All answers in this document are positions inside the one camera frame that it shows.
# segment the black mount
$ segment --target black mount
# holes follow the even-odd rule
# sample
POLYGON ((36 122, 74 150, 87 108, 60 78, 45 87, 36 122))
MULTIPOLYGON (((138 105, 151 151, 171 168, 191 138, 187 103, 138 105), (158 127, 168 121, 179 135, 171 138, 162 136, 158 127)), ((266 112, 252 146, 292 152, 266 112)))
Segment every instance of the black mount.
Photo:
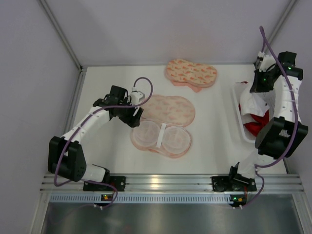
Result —
POLYGON ((248 179, 237 173, 239 163, 230 168, 229 175, 213 176, 213 190, 215 192, 247 192, 257 191, 254 179, 248 179))
MULTIPOLYGON (((277 59, 288 76, 297 77, 298 80, 302 80, 303 70, 295 66, 296 56, 296 53, 286 51, 279 53, 277 59)), ((275 81, 282 74, 277 64, 272 69, 260 72, 259 66, 262 60, 263 58, 257 58, 257 61, 254 63, 256 69, 254 71, 253 85, 250 89, 251 93, 266 93, 273 90, 275 81)))
MULTIPOLYGON (((111 91, 104 99, 98 99, 93 106, 131 106, 131 97, 126 97, 127 90, 118 86, 112 86, 111 91)), ((119 119, 134 128, 140 125, 140 118, 143 113, 142 108, 109 108, 110 120, 113 117, 119 117, 119 119)), ((65 147, 67 140, 64 137, 53 137, 49 143, 49 159, 48 159, 48 171, 55 173, 56 167, 59 161, 62 150, 65 147)), ((82 146, 78 141, 70 142, 67 148, 67 156, 64 156, 60 164, 58 175, 66 179, 78 182, 82 179, 87 164, 85 161, 82 146)), ((109 170, 105 169, 106 173, 103 179, 103 183, 110 183, 109 170)))
MULTIPOLYGON (((286 121, 283 117, 273 117, 261 129, 255 140, 255 147, 258 149, 258 154, 268 155, 274 159, 278 159, 290 142, 290 136, 293 134, 293 126, 294 123, 286 121)), ((307 134, 308 127, 299 122, 294 142, 285 157, 290 157, 293 154, 307 134)))
MULTIPOLYGON (((126 177, 110 175, 109 177, 107 177, 105 183, 114 186, 119 192, 124 192, 125 187, 126 187, 126 177)), ((92 184, 88 182, 84 182, 83 190, 92 191, 92 192, 113 191, 113 189, 110 187, 98 185, 98 184, 92 184)))
MULTIPOLYGON (((93 103, 93 106, 105 107, 105 106, 131 106, 131 98, 125 97, 127 90, 118 86, 112 86, 109 94, 104 99, 98 99, 93 103)), ((143 113, 142 108, 109 108, 110 120, 113 117, 119 117, 119 119, 128 124, 131 128, 138 127, 140 125, 140 118, 143 113)))

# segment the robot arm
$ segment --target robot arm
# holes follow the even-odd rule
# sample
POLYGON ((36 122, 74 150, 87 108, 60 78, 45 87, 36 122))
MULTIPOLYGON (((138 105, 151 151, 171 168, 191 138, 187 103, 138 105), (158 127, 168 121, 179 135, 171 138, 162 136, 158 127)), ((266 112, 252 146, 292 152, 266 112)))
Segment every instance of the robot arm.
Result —
POLYGON ((139 126, 143 109, 132 108, 132 106, 142 103, 145 95, 137 91, 135 87, 132 88, 130 96, 126 96, 127 93, 126 89, 112 86, 110 93, 104 99, 98 99, 89 113, 72 130, 61 137, 53 137, 49 144, 48 171, 56 172, 61 153, 69 142, 68 150, 60 163, 58 175, 75 182, 80 180, 105 182, 105 178, 109 177, 109 170, 86 164, 82 145, 113 117, 119 117, 122 122, 132 128, 139 126))
POLYGON ((295 114, 298 117, 298 127, 294 141, 285 157, 290 157, 308 133, 308 127, 301 124, 298 113, 293 109, 293 99, 298 110, 299 88, 303 79, 303 71, 295 66, 295 53, 283 52, 278 55, 278 61, 292 85, 290 90, 282 72, 272 56, 259 52, 255 62, 254 80, 250 93, 266 93, 274 90, 274 116, 259 132, 255 140, 257 151, 252 152, 242 162, 230 168, 228 176, 213 178, 214 191, 256 191, 254 177, 255 164, 267 166, 275 162, 286 151, 294 131, 295 114))

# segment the red cloth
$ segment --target red cloth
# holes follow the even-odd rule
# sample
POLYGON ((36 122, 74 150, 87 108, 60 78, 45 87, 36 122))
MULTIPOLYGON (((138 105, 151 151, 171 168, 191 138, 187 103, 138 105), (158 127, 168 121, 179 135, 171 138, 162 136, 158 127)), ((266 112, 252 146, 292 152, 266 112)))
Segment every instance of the red cloth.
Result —
POLYGON ((245 123, 244 126, 252 135, 257 137, 261 129, 269 122, 269 111, 265 113, 264 117, 256 116, 253 114, 250 115, 257 122, 245 123))

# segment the white strip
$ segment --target white strip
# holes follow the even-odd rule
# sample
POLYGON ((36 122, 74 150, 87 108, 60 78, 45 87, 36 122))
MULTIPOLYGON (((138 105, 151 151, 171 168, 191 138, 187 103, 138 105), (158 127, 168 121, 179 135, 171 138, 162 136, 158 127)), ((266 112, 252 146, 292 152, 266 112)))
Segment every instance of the white strip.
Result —
POLYGON ((139 111, 139 107, 136 108, 136 111, 134 112, 133 116, 136 116, 137 112, 139 111))
MULTIPOLYGON (((65 194, 52 193, 49 202, 62 203, 109 203, 105 194, 65 194)), ((168 204, 231 204, 231 196, 226 194, 118 194, 115 203, 168 203, 168 204)))
POLYGON ((165 133, 165 128, 166 128, 166 124, 162 123, 161 124, 161 128, 160 128, 160 132, 159 132, 159 135, 158 135, 157 144, 156 144, 157 148, 161 147, 162 138, 164 137, 164 133, 165 133))

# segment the clear plastic lid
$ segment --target clear plastic lid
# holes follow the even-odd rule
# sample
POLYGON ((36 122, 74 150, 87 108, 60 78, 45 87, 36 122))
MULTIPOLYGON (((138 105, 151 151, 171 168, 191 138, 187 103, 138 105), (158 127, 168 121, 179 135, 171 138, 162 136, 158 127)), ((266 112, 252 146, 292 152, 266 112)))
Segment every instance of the clear plastic lid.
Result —
POLYGON ((156 145, 160 127, 153 121, 142 121, 140 126, 133 129, 133 138, 142 147, 156 145))
POLYGON ((162 139, 162 146, 171 154, 186 151, 191 144, 190 135, 182 128, 171 126, 166 128, 162 139))

